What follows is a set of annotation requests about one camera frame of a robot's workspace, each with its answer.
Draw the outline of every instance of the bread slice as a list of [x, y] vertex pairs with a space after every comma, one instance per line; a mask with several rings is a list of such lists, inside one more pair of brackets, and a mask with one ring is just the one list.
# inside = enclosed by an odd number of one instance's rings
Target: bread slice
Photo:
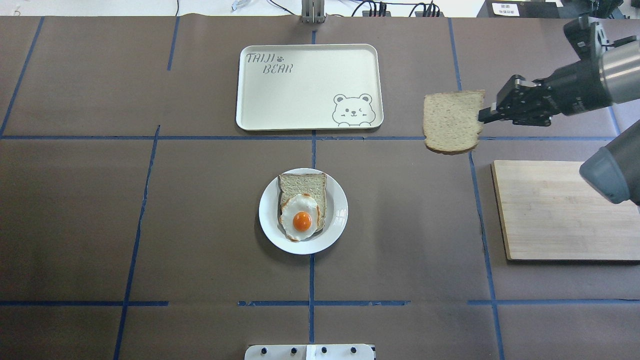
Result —
[[479, 142], [483, 123], [478, 112], [484, 102], [484, 90], [447, 92], [424, 98], [422, 128], [429, 149], [444, 154], [471, 151]]
[[326, 213], [326, 174], [280, 174], [280, 208], [282, 204], [299, 193], [307, 193], [313, 197], [320, 208], [320, 219], [317, 231], [324, 227]]

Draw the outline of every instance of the bear ear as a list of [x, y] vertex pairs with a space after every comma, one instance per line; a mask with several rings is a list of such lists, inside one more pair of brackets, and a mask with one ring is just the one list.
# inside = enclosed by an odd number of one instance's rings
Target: bear ear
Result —
[[338, 102], [341, 102], [345, 98], [346, 98], [346, 96], [344, 96], [342, 94], [338, 94], [338, 95], [333, 97], [333, 102], [335, 102], [337, 104]]
[[360, 95], [360, 98], [366, 102], [368, 102], [369, 104], [371, 103], [372, 99], [371, 99], [371, 95], [369, 94], [362, 94]]

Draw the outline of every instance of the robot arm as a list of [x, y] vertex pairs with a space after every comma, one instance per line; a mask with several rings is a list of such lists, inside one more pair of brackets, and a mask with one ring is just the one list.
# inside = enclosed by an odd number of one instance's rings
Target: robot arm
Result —
[[[478, 121], [549, 126], [559, 113], [574, 115], [640, 99], [640, 42], [627, 37], [609, 43], [596, 19], [580, 16], [564, 26], [580, 61], [544, 79], [512, 76]], [[580, 168], [583, 178], [613, 203], [640, 206], [640, 120], [602, 147]]]

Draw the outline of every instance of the egg white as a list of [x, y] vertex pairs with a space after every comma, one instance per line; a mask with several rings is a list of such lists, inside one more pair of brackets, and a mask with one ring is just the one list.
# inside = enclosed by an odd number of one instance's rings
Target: egg white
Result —
[[[311, 226], [306, 231], [298, 231], [293, 226], [293, 218], [300, 211], [304, 211], [311, 216]], [[313, 235], [317, 230], [319, 219], [320, 207], [316, 200], [307, 193], [299, 193], [282, 204], [280, 224], [285, 231], [285, 235], [291, 241], [301, 241]]]

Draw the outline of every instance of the white round plate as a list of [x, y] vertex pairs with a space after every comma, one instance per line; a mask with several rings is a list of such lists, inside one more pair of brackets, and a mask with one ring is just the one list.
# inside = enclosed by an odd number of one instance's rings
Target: white round plate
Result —
[[[295, 168], [285, 174], [322, 174], [322, 171], [313, 168]], [[329, 175], [326, 176], [324, 228], [305, 240], [293, 242], [285, 237], [284, 230], [278, 221], [279, 198], [280, 187], [276, 177], [267, 185], [260, 198], [260, 226], [273, 245], [291, 254], [315, 254], [328, 248], [338, 240], [347, 225], [349, 213], [347, 197], [338, 182]]]

